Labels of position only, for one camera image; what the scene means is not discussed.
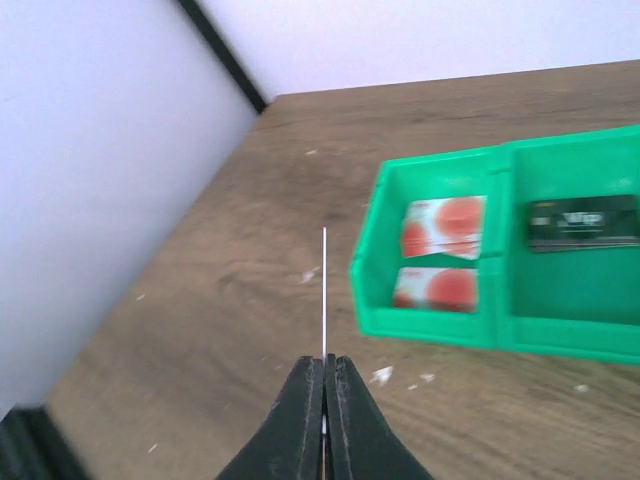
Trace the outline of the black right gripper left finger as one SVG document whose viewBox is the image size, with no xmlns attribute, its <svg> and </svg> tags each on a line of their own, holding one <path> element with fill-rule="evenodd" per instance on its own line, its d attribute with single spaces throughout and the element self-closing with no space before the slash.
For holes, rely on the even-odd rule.
<svg viewBox="0 0 640 480">
<path fill-rule="evenodd" d="M 299 358 L 263 423 L 217 478 L 319 479 L 323 395 L 323 362 Z"/>
</svg>

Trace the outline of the red circle card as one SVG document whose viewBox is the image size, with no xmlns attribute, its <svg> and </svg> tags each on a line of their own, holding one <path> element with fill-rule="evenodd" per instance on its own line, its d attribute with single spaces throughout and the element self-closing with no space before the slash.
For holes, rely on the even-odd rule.
<svg viewBox="0 0 640 480">
<path fill-rule="evenodd" d="M 462 268 L 402 268 L 392 302 L 398 308 L 474 313 L 479 302 L 477 272 Z"/>
<path fill-rule="evenodd" d="M 431 217 L 436 244 L 450 254 L 476 255 L 483 234 L 485 207 L 485 196 L 438 200 Z"/>
</svg>

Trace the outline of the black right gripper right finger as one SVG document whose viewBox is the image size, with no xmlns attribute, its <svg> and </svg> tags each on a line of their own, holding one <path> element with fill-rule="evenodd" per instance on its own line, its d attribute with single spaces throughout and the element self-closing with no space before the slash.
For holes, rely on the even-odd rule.
<svg viewBox="0 0 640 480">
<path fill-rule="evenodd" d="M 327 356 L 324 407 L 328 479 L 420 480 L 432 477 L 390 428 L 347 356 Z"/>
</svg>

